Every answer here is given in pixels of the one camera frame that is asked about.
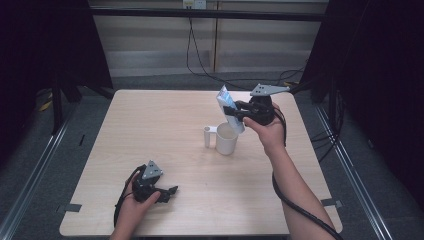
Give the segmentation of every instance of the table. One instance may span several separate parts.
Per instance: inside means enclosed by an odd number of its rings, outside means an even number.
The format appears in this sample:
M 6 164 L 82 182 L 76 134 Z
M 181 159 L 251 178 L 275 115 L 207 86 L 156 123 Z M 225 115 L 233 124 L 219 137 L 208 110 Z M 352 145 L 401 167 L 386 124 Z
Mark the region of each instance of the table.
M 256 133 L 246 128 L 235 152 L 204 147 L 203 128 L 226 121 L 218 91 L 119 90 L 107 112 L 72 204 L 60 226 L 64 236 L 106 236 L 114 205 L 131 172 L 149 160 L 164 171 L 156 187 L 178 185 L 171 200 L 149 210 L 138 236 L 284 235 L 288 228 L 271 184 L 271 164 Z M 249 92 L 231 92 L 248 101 Z M 331 198 L 293 96 L 272 96 L 287 126 L 287 150 L 319 199 Z M 326 207 L 337 231 L 337 210 Z

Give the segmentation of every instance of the mug handle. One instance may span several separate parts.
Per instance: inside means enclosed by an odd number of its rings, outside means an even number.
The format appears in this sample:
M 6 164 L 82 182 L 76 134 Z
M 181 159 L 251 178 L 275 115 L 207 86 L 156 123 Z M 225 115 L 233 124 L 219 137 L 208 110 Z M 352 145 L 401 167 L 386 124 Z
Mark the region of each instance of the mug handle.
M 205 148 L 209 148 L 211 141 L 211 133 L 216 133 L 217 127 L 207 126 L 203 129 L 205 135 Z

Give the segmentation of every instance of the mug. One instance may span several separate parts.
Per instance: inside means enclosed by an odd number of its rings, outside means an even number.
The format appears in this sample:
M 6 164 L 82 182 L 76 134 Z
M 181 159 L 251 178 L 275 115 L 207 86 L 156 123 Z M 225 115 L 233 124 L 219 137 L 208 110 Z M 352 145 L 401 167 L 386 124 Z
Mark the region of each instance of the mug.
M 216 134 L 215 149 L 222 155 L 230 155 L 236 148 L 238 134 L 233 130 L 228 122 L 218 125 L 218 127 L 208 126 L 204 128 L 205 147 L 209 148 L 210 135 Z

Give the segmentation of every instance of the person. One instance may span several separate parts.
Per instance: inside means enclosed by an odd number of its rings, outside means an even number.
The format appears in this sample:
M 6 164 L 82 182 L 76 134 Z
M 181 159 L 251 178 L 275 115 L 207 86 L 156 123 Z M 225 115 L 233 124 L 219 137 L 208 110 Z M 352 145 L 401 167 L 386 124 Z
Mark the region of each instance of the person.
M 279 111 L 279 106 L 275 103 L 273 105 Z M 254 120 L 245 117 L 243 122 L 258 134 L 265 154 L 271 162 L 279 190 L 296 205 L 315 215 L 334 229 L 333 223 L 321 202 L 303 180 L 287 153 L 281 121 L 276 117 L 269 125 L 262 126 Z M 143 203 L 135 201 L 133 197 L 127 197 L 122 204 L 115 230 L 110 239 L 129 239 L 147 210 L 156 202 L 159 196 L 160 194 L 155 192 Z M 323 228 L 302 216 L 286 203 L 282 202 L 282 205 L 292 239 L 334 239 Z

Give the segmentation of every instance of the hand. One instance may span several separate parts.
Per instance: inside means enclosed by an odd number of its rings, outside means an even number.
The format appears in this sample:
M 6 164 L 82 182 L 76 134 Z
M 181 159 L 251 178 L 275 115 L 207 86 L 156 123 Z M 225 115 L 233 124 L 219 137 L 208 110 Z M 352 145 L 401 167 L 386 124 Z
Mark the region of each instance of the hand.
M 132 192 L 132 183 L 137 176 L 138 174 L 131 179 L 125 195 Z M 155 204 L 159 197 L 160 192 L 155 192 L 146 201 L 140 203 L 135 200 L 133 194 L 128 195 L 122 203 L 115 230 L 110 239 L 130 239 L 138 224 L 146 215 L 147 210 Z
M 280 107 L 275 103 L 272 103 L 272 105 L 274 108 L 278 109 L 276 110 L 278 114 Z M 265 153 L 268 156 L 275 150 L 285 149 L 283 124 L 277 117 L 266 126 L 262 126 L 248 117 L 243 118 L 243 122 L 247 127 L 252 128 L 253 131 L 258 134 L 259 140 L 264 146 Z

